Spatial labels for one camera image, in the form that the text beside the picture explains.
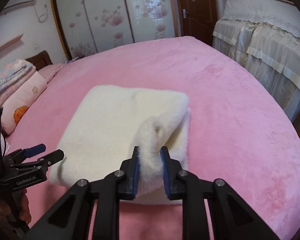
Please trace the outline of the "left hand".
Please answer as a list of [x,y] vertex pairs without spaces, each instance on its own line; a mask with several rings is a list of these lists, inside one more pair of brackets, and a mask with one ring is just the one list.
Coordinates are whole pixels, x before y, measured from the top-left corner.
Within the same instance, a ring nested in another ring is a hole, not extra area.
[[[21,191],[21,198],[20,198],[20,210],[19,210],[19,218],[22,221],[25,221],[26,224],[30,224],[32,217],[30,214],[30,208],[29,208],[29,200],[26,195],[27,189],[22,189]],[[0,200],[0,218],[8,218],[11,214],[11,209],[7,205],[6,202],[3,200]]]

